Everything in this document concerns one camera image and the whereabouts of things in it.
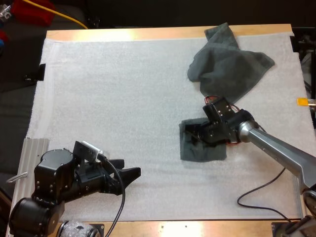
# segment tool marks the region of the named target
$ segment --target white foam mat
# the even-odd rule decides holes
[[[237,105],[250,111],[272,135],[316,155],[309,109],[296,105],[306,95],[291,33],[238,37],[243,50],[261,51],[272,67]],[[199,84],[187,69],[206,39],[132,42],[46,40],[28,137],[48,138],[49,148],[72,150],[76,140],[139,166],[142,176],[126,189],[120,220],[280,218],[239,207],[241,194],[282,169],[253,144],[227,147],[224,161],[180,160],[179,126],[204,117]],[[287,171],[273,185],[243,202],[300,217],[295,178]],[[93,194],[66,204],[63,220],[111,221],[120,197]]]

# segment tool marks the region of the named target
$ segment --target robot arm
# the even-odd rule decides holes
[[[223,97],[203,107],[209,122],[187,125],[186,132],[216,146],[219,143],[252,142],[299,179],[300,192],[310,212],[316,216],[316,158],[266,132],[245,110],[234,112]]]
[[[46,152],[34,169],[32,198],[21,199],[11,212],[10,233],[15,237],[48,236],[66,202],[95,192],[121,195],[122,188],[141,175],[138,167],[123,168],[124,160],[107,160],[101,150],[86,142],[76,142],[72,153],[66,149]]]

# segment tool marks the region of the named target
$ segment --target black cable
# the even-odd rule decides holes
[[[260,127],[264,132],[266,132],[265,129],[263,129],[262,126],[259,125],[259,127]],[[248,191],[247,193],[244,193],[243,195],[241,195],[241,196],[237,199],[237,204],[240,205],[240,206],[243,206],[243,207],[247,207],[247,208],[254,208],[254,209],[263,209],[263,210],[274,211],[274,212],[276,212],[277,214],[279,214],[280,216],[282,216],[282,217],[283,217],[285,220],[287,220],[289,223],[291,223],[291,220],[290,220],[290,219],[288,219],[288,218],[287,218],[285,215],[283,215],[281,212],[279,212],[278,210],[275,210],[275,209],[273,209],[273,208],[262,207],[262,206],[250,206],[250,205],[245,205],[245,204],[240,203],[240,199],[242,199],[244,196],[246,196],[246,195],[248,195],[248,194],[250,194],[250,193],[252,193],[252,192],[254,192],[254,191],[257,191],[257,190],[259,190],[259,189],[261,189],[261,188],[264,188],[264,187],[268,186],[269,184],[273,183],[275,180],[277,180],[277,179],[281,176],[281,174],[283,174],[284,171],[285,171],[285,168],[283,168],[283,170],[282,170],[273,180],[267,182],[267,183],[264,184],[264,185],[261,185],[261,186],[255,188],[255,189],[253,189],[253,190],[250,190],[250,191]]]
[[[112,167],[114,173],[115,173],[115,174],[117,175],[117,177],[118,177],[118,181],[119,181],[120,187],[121,187],[121,189],[122,189],[122,202],[121,202],[121,204],[120,204],[118,213],[117,213],[117,215],[116,215],[116,217],[115,217],[115,219],[114,219],[114,221],[113,221],[113,223],[112,223],[112,225],[111,225],[109,231],[108,231],[107,234],[105,235],[106,237],[109,237],[110,234],[111,234],[111,232],[112,232],[112,230],[114,229],[115,225],[116,225],[117,222],[118,222],[119,216],[120,216],[120,214],[122,213],[122,210],[123,210],[123,207],[124,207],[124,204],[125,204],[125,188],[124,188],[124,185],[123,185],[122,178],[121,178],[121,176],[119,175],[118,170],[114,167],[114,165],[113,165],[111,162],[109,162],[109,160],[107,160],[106,158],[103,158],[101,161],[107,162],[107,163]]]

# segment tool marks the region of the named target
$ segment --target crumpled towel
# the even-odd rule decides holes
[[[264,53],[240,50],[227,23],[206,30],[205,35],[208,42],[188,70],[190,81],[200,81],[204,96],[224,96],[234,103],[275,64]]]

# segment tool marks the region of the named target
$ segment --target folded cloth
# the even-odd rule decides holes
[[[184,120],[180,127],[180,159],[195,162],[224,160],[226,158],[226,144],[212,147],[185,132],[185,126],[208,122],[208,118]]]
[[[208,42],[194,56],[190,81],[200,81],[204,96],[224,96],[234,103],[275,63],[264,53],[240,50],[228,24],[205,31]]]

